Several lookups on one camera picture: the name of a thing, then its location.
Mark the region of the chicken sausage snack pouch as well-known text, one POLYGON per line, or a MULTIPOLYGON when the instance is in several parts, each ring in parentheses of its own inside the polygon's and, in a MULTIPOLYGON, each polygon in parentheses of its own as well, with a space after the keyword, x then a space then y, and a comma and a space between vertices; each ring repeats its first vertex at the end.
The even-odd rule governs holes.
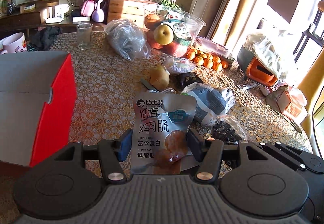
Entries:
POLYGON ((135 114, 131 172, 178 175, 189 152, 187 132, 195 116, 195 97, 141 92, 134 98, 135 114))

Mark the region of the grey white paper bag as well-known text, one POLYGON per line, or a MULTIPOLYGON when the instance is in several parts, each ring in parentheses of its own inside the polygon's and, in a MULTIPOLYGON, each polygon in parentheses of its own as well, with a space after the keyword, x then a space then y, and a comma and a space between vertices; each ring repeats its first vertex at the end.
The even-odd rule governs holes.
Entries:
POLYGON ((194 119, 206 127, 212 127, 216 119, 226 115, 236 102, 231 89, 212 88, 197 82, 186 86, 181 94, 196 99, 194 119))

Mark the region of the orange grey desktop bin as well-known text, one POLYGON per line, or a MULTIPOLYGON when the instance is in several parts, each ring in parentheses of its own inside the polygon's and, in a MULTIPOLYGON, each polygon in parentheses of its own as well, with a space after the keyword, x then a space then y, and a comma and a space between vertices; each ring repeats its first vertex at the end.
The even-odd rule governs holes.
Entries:
POLYGON ((239 68, 243 71, 245 79, 249 78, 263 86, 271 87, 278 78, 260 63, 254 54, 241 47, 237 54, 239 68))

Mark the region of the dark dried fruit bag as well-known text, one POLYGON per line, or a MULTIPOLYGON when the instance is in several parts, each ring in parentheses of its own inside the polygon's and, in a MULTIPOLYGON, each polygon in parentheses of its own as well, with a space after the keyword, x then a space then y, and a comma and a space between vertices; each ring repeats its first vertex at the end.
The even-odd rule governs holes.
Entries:
POLYGON ((250 136, 246 133, 234 116, 219 116, 211 128, 211 136, 224 144, 237 145, 241 141, 248 142, 250 136))

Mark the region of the yellow pear on table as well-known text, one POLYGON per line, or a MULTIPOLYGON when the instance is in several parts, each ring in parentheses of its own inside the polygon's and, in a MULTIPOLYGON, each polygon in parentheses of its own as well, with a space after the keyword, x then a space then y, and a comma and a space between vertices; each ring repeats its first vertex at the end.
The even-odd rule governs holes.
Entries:
POLYGON ((163 65, 157 65, 149 71, 149 83, 158 91, 167 88, 170 82, 170 73, 163 65))

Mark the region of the mandarin orange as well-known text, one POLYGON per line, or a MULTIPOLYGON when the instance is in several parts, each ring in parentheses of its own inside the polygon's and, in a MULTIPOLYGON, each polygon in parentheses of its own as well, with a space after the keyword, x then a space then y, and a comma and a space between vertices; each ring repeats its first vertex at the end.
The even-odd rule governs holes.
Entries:
POLYGON ((228 62, 225 61, 225 60, 222 60, 222 61, 221 61, 221 65, 222 65, 222 68, 223 68, 223 69, 227 69, 227 68, 229 67, 228 62))
POLYGON ((203 66, 205 67, 205 68, 207 68, 207 69, 211 69, 212 67, 213 67, 213 61, 212 60, 210 60, 210 59, 208 59, 208 58, 205 58, 204 59, 204 64, 203 64, 203 66))
POLYGON ((201 56, 196 56, 193 61, 196 63, 197 66, 202 66, 204 64, 204 58, 201 56))
POLYGON ((223 69, 222 63, 219 63, 219 62, 215 61, 213 63, 212 69, 215 70, 215 71, 221 71, 223 69))
POLYGON ((221 59, 219 56, 213 56, 213 62, 221 63, 221 59))

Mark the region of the clear bag with food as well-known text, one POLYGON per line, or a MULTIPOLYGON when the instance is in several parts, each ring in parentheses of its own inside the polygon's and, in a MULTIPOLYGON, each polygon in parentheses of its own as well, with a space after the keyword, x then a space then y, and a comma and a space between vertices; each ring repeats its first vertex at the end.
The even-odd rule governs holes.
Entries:
POLYGON ((170 75, 179 75, 192 72, 197 66, 197 63, 186 58, 172 57, 167 59, 163 63, 163 66, 167 69, 170 75))

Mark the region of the clear flat plastic box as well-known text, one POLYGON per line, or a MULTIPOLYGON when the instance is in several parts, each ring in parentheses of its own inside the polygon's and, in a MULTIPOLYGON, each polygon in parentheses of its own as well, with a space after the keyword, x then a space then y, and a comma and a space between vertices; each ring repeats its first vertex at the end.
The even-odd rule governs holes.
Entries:
POLYGON ((215 43, 205 37, 197 36, 195 41, 195 46, 203 52, 219 56, 222 59, 233 62, 234 57, 231 52, 223 45, 215 43))

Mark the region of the red grey cardboard box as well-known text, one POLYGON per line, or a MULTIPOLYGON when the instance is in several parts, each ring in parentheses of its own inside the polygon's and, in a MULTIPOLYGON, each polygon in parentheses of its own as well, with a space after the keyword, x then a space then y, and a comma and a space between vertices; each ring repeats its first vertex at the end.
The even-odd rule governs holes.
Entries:
POLYGON ((2 55, 1 161, 33 167, 67 145, 75 100, 70 53, 2 55))

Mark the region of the clear plastic fruit bowl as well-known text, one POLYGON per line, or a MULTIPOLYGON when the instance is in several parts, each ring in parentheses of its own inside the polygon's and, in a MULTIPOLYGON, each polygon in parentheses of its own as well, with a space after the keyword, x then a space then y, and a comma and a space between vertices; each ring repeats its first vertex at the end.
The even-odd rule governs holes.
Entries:
POLYGON ((143 29, 146 32, 147 43, 151 48, 171 56, 184 56, 205 26, 206 23, 202 19, 183 10, 159 4, 144 6, 143 29), (174 32, 174 40, 165 46, 157 43, 153 37, 153 31, 161 24, 169 25, 174 32))

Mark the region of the yellow apple in bowl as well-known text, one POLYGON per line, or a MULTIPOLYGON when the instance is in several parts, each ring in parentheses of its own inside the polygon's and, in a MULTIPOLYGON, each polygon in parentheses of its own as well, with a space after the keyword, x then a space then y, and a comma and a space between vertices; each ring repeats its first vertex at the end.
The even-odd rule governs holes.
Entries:
POLYGON ((174 40, 174 32, 169 25, 161 24, 153 31, 153 37, 157 43, 165 46, 174 40))

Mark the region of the clear drinking glass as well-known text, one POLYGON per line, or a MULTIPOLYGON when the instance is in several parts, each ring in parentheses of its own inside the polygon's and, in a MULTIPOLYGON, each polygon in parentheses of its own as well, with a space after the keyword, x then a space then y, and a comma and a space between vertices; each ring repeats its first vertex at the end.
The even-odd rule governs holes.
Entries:
POLYGON ((88 47, 91 43, 92 37, 92 28, 91 23, 80 23, 76 27, 76 40, 77 45, 80 48, 88 47))

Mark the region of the white plastic bin liner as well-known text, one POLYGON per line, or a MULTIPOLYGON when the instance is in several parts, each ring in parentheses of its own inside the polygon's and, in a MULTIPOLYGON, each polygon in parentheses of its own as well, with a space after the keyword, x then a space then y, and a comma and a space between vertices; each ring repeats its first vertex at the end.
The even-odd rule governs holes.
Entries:
POLYGON ((273 73, 290 85, 298 83, 299 71, 294 62, 295 34, 278 28, 257 29, 246 36, 243 47, 273 73))

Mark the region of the pink bag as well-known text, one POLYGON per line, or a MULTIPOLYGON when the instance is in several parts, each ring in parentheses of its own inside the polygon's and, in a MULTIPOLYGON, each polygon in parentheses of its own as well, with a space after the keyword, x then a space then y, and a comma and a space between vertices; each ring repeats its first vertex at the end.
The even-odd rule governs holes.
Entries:
POLYGON ((80 10, 81 16, 90 17, 94 12, 94 7, 95 7, 94 0, 85 0, 80 10))

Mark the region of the wooden tv cabinet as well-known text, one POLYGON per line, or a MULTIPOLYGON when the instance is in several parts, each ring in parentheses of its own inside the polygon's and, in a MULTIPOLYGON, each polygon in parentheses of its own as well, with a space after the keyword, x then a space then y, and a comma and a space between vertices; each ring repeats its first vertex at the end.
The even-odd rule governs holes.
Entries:
POLYGON ((93 24, 94 31, 115 19, 130 19, 143 27, 144 6, 156 4, 147 0, 103 0, 100 7, 104 11, 104 22, 97 23, 92 16, 81 16, 80 10, 85 0, 30 0, 22 3, 12 15, 1 17, 1 33, 40 29, 46 26, 75 28, 82 21, 93 24))

